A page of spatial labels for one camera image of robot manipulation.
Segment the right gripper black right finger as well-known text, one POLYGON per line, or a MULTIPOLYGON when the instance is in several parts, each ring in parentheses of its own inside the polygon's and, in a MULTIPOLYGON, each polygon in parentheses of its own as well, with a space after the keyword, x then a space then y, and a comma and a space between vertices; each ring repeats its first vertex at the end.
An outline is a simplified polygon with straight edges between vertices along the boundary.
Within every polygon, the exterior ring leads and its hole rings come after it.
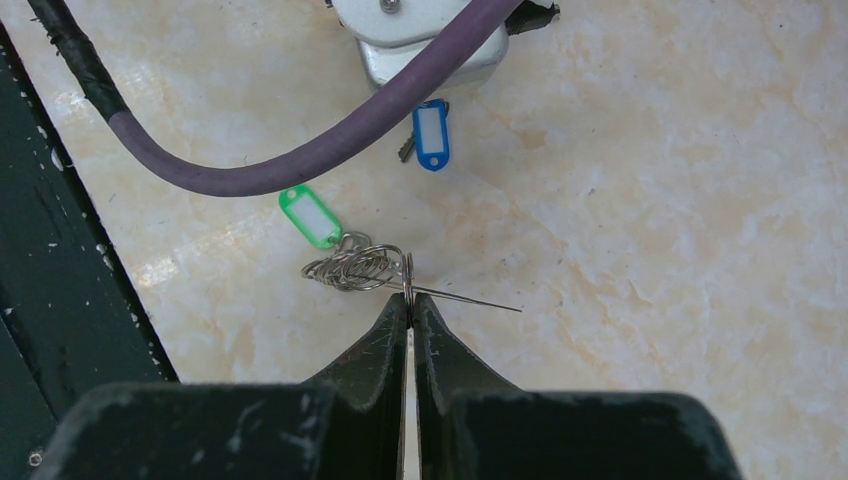
POLYGON ((528 391, 447 326, 412 314, 425 479, 738 479, 720 423, 675 392, 528 391))

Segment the blue key tag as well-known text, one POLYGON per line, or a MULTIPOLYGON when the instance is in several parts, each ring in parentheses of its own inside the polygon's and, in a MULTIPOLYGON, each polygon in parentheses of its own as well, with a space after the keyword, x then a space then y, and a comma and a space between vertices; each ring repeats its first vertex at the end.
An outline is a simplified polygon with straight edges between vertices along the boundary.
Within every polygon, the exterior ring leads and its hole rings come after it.
POLYGON ((414 150, 426 170, 445 168, 451 156, 448 131, 448 104, 434 99, 420 104, 412 113, 414 150))

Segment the green key tag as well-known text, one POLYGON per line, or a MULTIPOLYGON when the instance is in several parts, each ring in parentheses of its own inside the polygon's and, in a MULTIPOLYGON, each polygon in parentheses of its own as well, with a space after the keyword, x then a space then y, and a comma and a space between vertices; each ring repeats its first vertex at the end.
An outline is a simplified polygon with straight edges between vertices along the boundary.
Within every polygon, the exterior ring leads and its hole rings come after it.
POLYGON ((281 191, 278 204, 310 245, 322 250, 338 245, 343 235, 341 223, 307 185, 281 191))

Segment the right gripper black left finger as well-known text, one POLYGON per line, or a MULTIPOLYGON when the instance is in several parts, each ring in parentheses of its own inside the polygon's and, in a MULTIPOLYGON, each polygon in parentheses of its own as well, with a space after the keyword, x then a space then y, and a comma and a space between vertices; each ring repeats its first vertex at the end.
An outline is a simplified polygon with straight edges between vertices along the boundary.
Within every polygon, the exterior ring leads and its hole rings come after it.
POLYGON ((87 393, 38 479, 396 479, 408 309, 391 296, 339 357, 294 384, 114 383, 87 393))

